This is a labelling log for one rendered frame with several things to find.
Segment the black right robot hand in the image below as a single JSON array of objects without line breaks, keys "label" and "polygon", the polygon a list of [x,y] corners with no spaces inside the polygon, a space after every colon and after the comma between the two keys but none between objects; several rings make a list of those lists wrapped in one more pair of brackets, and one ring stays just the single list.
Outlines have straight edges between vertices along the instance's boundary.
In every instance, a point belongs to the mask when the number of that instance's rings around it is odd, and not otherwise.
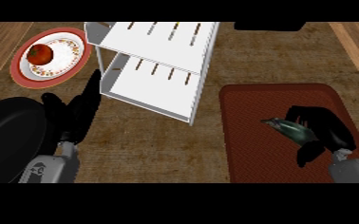
[{"label": "black right robot hand", "polygon": [[285,120],[307,127],[316,136],[297,150],[295,160],[300,168],[319,157],[325,150],[335,153],[341,149],[350,151],[356,149],[350,130],[328,108],[294,105],[288,110]]}]

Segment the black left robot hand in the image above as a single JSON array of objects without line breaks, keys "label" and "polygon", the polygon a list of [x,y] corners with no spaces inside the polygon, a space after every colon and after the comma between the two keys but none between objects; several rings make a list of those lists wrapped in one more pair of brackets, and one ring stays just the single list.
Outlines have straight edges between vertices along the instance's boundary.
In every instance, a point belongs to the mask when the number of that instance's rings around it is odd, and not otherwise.
[{"label": "black left robot hand", "polygon": [[96,69],[83,92],[63,103],[53,93],[41,94],[46,118],[55,126],[55,142],[68,141],[78,144],[86,136],[100,104],[100,72]]}]

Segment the dark green eggplant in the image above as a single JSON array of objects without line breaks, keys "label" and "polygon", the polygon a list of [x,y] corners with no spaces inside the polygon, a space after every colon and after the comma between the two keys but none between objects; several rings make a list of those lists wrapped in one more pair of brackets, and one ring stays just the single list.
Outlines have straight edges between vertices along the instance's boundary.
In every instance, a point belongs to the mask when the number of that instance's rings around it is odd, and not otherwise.
[{"label": "dark green eggplant", "polygon": [[318,140],[315,132],[301,124],[279,118],[261,120],[298,146]]}]

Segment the dark red tray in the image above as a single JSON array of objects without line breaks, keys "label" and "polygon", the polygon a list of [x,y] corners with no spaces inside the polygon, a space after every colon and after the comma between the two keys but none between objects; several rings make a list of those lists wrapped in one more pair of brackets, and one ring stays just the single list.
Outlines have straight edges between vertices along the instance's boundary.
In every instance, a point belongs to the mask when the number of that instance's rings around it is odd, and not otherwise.
[{"label": "dark red tray", "polygon": [[232,183],[329,183],[331,153],[297,166],[298,145],[263,120],[287,116],[294,105],[321,106],[338,116],[356,140],[359,131],[334,88],[326,84],[229,84],[219,92]]}]

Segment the white tiered basket shelf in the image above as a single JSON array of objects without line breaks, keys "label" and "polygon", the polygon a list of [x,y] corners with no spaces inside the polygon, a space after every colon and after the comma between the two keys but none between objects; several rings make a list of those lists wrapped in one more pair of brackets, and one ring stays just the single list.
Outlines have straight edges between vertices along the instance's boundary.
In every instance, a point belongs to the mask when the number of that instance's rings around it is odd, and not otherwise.
[{"label": "white tiered basket shelf", "polygon": [[87,43],[117,52],[99,66],[100,94],[192,123],[217,29],[216,22],[87,22]]}]

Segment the black round pan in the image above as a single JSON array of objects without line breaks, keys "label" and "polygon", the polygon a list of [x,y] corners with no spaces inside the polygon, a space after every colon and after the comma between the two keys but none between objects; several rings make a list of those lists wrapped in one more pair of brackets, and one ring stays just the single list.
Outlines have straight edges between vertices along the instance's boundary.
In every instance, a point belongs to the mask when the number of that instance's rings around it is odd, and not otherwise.
[{"label": "black round pan", "polygon": [[41,104],[24,97],[0,101],[0,183],[9,183],[38,152],[46,131]]}]

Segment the red round placemat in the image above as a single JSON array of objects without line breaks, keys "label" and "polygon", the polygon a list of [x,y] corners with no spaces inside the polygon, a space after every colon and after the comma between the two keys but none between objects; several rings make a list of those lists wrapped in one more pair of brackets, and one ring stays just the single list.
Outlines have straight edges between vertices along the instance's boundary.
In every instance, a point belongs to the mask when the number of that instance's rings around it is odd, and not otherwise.
[{"label": "red round placemat", "polygon": [[[83,53],[83,58],[77,64],[77,66],[74,67],[74,69],[71,71],[68,71],[62,76],[59,76],[55,79],[50,80],[44,80],[44,81],[34,81],[31,79],[27,79],[25,76],[22,75],[22,73],[19,72],[19,57],[25,51],[25,49],[28,48],[28,46],[31,45],[31,43],[40,39],[43,36],[56,33],[56,32],[69,32],[74,33],[83,40],[84,43],[84,53]],[[18,49],[15,56],[13,56],[13,60],[12,60],[12,64],[10,64],[10,75],[13,78],[13,81],[27,88],[34,88],[34,89],[41,89],[41,88],[47,88],[53,85],[61,84],[62,82],[65,82],[81,70],[83,66],[87,64],[90,55],[92,55],[92,45],[87,43],[86,40],[86,33],[83,30],[80,30],[78,28],[71,28],[71,27],[62,27],[62,28],[53,28],[44,32],[41,32],[38,35],[35,35],[27,42],[25,44],[21,46],[21,48]]]}]

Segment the white patterned plate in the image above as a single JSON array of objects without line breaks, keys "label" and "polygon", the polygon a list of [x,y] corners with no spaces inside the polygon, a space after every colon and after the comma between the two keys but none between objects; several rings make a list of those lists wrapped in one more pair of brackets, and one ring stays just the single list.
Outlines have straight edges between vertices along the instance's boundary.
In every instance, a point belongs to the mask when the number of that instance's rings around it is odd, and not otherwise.
[{"label": "white patterned plate", "polygon": [[[47,45],[53,51],[53,59],[46,65],[32,65],[27,59],[31,47]],[[77,66],[84,53],[81,38],[69,32],[56,32],[37,39],[19,57],[19,72],[27,79],[44,81],[58,78]]]}]

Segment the red tomato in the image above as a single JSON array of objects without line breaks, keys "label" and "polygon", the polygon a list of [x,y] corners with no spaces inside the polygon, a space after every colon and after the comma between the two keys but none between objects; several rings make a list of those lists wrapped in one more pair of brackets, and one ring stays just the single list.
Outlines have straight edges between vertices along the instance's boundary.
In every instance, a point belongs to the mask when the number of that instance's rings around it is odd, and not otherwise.
[{"label": "red tomato", "polygon": [[44,44],[35,44],[31,46],[27,53],[27,60],[32,65],[46,65],[53,59],[53,50]]}]

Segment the black appliance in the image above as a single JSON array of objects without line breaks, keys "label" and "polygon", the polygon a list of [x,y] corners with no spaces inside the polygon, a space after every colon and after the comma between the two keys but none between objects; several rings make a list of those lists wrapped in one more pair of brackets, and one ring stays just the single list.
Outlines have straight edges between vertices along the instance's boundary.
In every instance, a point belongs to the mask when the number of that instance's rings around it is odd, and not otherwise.
[{"label": "black appliance", "polygon": [[304,26],[304,22],[298,23],[273,23],[273,24],[263,24],[263,23],[239,23],[235,22],[235,29],[236,30],[264,30],[264,31],[298,31]]}]

